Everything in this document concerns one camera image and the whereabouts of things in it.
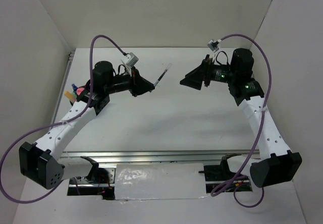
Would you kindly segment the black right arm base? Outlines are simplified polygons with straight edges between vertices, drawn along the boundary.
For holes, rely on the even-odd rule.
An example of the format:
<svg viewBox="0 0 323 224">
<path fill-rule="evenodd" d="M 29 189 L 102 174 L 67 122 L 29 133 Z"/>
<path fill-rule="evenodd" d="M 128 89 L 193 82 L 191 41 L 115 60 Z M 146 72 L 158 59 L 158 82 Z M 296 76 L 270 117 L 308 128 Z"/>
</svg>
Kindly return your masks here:
<svg viewBox="0 0 323 224">
<path fill-rule="evenodd" d="M 227 154 L 220 159 L 204 160 L 203 170 L 198 173 L 204 175 L 206 182 L 227 181 L 230 180 L 236 173 L 230 171 L 228 159 L 240 154 Z"/>
</svg>

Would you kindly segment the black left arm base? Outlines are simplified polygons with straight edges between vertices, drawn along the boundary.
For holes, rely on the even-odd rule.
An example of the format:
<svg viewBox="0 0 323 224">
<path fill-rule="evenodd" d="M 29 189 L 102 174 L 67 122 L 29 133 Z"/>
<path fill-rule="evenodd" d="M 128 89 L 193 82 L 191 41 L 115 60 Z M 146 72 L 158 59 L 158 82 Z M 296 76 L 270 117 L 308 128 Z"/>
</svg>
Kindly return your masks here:
<svg viewBox="0 0 323 224">
<path fill-rule="evenodd" d="M 91 169 L 86 176 L 82 176 L 88 183 L 94 184 L 108 184 L 110 187 L 114 183 L 114 170 L 108 171 L 99 166 L 99 163 L 88 156 L 81 156 L 81 159 L 91 164 Z"/>
</svg>

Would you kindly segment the orange pink highlighter marker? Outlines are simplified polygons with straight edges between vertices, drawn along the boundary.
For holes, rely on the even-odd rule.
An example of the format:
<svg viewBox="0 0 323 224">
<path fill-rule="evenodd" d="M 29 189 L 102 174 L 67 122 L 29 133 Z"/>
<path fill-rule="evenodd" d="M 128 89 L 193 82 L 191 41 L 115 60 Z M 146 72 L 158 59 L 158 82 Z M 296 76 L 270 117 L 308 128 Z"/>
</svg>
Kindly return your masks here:
<svg viewBox="0 0 323 224">
<path fill-rule="evenodd" d="M 65 91 L 64 96 L 69 100 L 71 104 L 74 104 L 77 100 L 77 96 L 74 92 Z"/>
</svg>

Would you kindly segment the black thin pen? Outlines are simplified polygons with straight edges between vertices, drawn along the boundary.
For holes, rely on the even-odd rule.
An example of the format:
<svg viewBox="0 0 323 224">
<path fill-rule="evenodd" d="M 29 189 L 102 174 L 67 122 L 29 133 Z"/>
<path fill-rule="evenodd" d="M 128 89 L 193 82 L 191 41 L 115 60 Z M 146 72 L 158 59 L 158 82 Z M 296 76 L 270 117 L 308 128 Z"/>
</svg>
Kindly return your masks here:
<svg viewBox="0 0 323 224">
<path fill-rule="evenodd" d="M 158 77 L 158 79 L 154 83 L 154 87 L 156 87 L 158 85 L 158 83 L 162 80 L 162 78 L 165 76 L 165 74 L 168 72 L 168 70 L 170 69 L 171 66 L 172 66 L 172 63 L 169 63 L 167 65 L 167 67 L 165 68 L 165 70 L 162 72 L 162 74 Z"/>
</svg>

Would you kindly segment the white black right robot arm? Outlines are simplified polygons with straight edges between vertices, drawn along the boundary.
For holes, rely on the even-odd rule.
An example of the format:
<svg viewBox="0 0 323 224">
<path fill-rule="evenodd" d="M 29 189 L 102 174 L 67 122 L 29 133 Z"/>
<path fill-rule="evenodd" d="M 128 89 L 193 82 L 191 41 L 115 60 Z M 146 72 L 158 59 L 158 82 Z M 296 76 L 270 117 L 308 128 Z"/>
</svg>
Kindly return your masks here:
<svg viewBox="0 0 323 224">
<path fill-rule="evenodd" d="M 200 90 L 212 81 L 226 83 L 237 107 L 243 111 L 256 137 L 260 159 L 233 155 L 223 158 L 221 176 L 230 180 L 237 173 L 251 178 L 258 188 L 289 182 L 299 169 L 300 153 L 292 152 L 282 138 L 276 124 L 264 105 L 265 94 L 253 78 L 254 58 L 245 48 L 233 51 L 231 62 L 216 65 L 210 56 L 185 75 L 180 85 Z"/>
</svg>

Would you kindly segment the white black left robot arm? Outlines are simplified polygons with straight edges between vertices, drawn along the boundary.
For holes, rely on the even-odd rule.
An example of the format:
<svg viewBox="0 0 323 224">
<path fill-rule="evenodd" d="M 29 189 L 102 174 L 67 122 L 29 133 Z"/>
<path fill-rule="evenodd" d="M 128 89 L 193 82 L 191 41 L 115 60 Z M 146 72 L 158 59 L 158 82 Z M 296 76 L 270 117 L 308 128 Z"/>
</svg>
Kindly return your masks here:
<svg viewBox="0 0 323 224">
<path fill-rule="evenodd" d="M 135 67 L 115 75 L 110 62 L 100 61 L 92 73 L 93 79 L 79 87 L 77 100 L 58 126 L 52 127 L 35 143 L 25 142 L 19 148 L 21 174 L 48 190 L 73 177 L 82 177 L 88 183 L 99 179 L 99 164 L 95 160 L 87 156 L 68 160 L 61 155 L 83 127 L 109 103 L 110 94 L 129 91 L 136 97 L 155 89 Z"/>
</svg>

